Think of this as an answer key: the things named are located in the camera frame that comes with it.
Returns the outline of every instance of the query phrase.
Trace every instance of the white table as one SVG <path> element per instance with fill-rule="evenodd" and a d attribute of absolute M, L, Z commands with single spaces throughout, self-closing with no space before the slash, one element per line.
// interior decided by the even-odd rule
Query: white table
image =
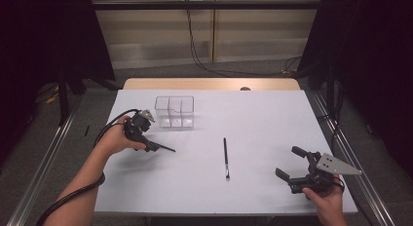
<path fill-rule="evenodd" d="M 293 145 L 329 153 L 302 91 L 119 91 L 110 118 L 132 109 L 150 109 L 159 95 L 192 95 L 195 126 L 165 129 L 157 123 L 145 134 L 176 149 L 112 156 L 104 170 L 95 211 L 138 215 L 290 215 L 316 213 L 304 195 L 293 195 L 274 174 L 308 173 L 308 162 Z M 227 138 L 231 179 L 225 179 L 223 137 Z M 344 212 L 357 212 L 349 192 Z"/>

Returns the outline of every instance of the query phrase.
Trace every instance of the metal bracket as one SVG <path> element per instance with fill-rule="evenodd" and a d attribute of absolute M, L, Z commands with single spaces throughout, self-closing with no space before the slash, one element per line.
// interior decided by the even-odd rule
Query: metal bracket
<path fill-rule="evenodd" d="M 362 174 L 361 170 L 356 169 L 353 166 L 350 166 L 326 153 L 324 153 L 319 159 L 317 169 L 331 174 Z"/>
<path fill-rule="evenodd" d="M 146 118 L 146 119 L 148 119 L 149 121 L 155 123 L 155 119 L 154 119 L 154 117 L 152 116 L 151 112 L 150 112 L 148 109 L 142 110 L 142 111 L 138 112 L 137 114 L 138 114 L 139 116 L 141 116 L 141 117 L 143 117 L 143 118 Z"/>

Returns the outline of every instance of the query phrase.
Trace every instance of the hand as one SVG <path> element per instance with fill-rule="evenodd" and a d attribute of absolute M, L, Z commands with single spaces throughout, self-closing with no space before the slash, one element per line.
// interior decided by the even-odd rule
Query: hand
<path fill-rule="evenodd" d="M 340 184 L 338 176 L 334 181 Z M 347 225 L 343 215 L 343 192 L 333 185 L 327 195 L 319 195 L 310 188 L 303 188 L 303 193 L 317 205 L 319 221 L 324 226 Z"/>
<path fill-rule="evenodd" d="M 125 137 L 124 123 L 129 118 L 129 116 L 119 118 L 118 122 L 106 132 L 94 149 L 103 150 L 108 156 L 121 152 L 125 148 L 145 149 L 145 144 Z"/>

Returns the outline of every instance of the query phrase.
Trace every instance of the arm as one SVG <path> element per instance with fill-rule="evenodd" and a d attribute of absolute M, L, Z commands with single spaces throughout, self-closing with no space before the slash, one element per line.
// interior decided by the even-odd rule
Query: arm
<path fill-rule="evenodd" d="M 324 226 L 346 226 L 343 215 L 343 192 L 334 185 L 331 192 L 324 196 L 315 193 L 310 188 L 303 188 L 303 193 L 317 205 L 319 221 Z"/>
<path fill-rule="evenodd" d="M 109 129 L 96 145 L 87 161 L 73 180 L 66 186 L 58 200 L 84 186 L 96 182 L 102 175 L 109 157 L 125 148 L 144 149 L 145 145 L 125 138 L 123 123 L 129 118 L 121 117 L 119 124 Z M 88 191 L 53 212 L 45 225 L 92 225 L 97 188 Z"/>

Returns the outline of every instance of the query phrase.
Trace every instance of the metal rail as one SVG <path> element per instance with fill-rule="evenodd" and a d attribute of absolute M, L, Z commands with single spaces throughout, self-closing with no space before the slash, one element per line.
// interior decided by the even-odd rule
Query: metal rail
<path fill-rule="evenodd" d="M 70 113 L 67 120 L 64 124 L 59 127 L 56 131 L 55 137 L 49 146 L 45 157 L 42 160 L 39 168 L 34 174 L 31 182 L 26 189 L 23 197 L 21 198 L 18 206 L 12 214 L 12 217 L 9 219 L 7 226 L 22 226 L 24 225 L 28 214 L 30 213 L 33 205 L 37 199 L 37 196 L 42 189 L 43 183 L 48 175 L 49 169 L 55 159 L 58 149 L 60 148 L 61 143 L 64 141 L 64 138 L 67 135 L 67 132 L 70 129 L 70 126 L 73 122 L 74 115 L 79 108 L 81 97 L 78 96 L 74 102 L 72 112 Z"/>
<path fill-rule="evenodd" d="M 327 4 L 323 7 L 337 8 L 344 4 Z M 166 2 L 93 2 L 43 4 L 41 8 L 53 10 L 317 10 L 321 2 L 223 2 L 223 1 L 166 1 Z"/>
<path fill-rule="evenodd" d="M 326 102 L 321 95 L 321 93 L 315 93 L 315 99 L 319 110 L 324 115 L 327 115 L 328 111 L 326 109 Z M 330 128 L 331 132 L 334 133 L 336 128 L 336 121 L 332 119 L 327 119 L 328 127 Z M 350 143 L 348 142 L 347 138 L 344 136 L 343 132 L 338 128 L 336 130 L 335 140 L 337 141 L 346 161 L 354 166 L 355 168 L 362 170 L 362 175 L 356 175 L 356 181 L 361 188 L 367 202 L 370 204 L 371 209 L 373 210 L 374 214 L 376 215 L 377 220 L 379 221 L 380 225 L 383 226 L 390 226 L 395 225 L 390 213 L 388 212 L 383 200 L 377 193 L 376 189 L 373 187 L 370 179 L 367 176 L 367 173 L 362 168 L 360 162 L 358 161 L 356 154 L 354 153 Z"/>

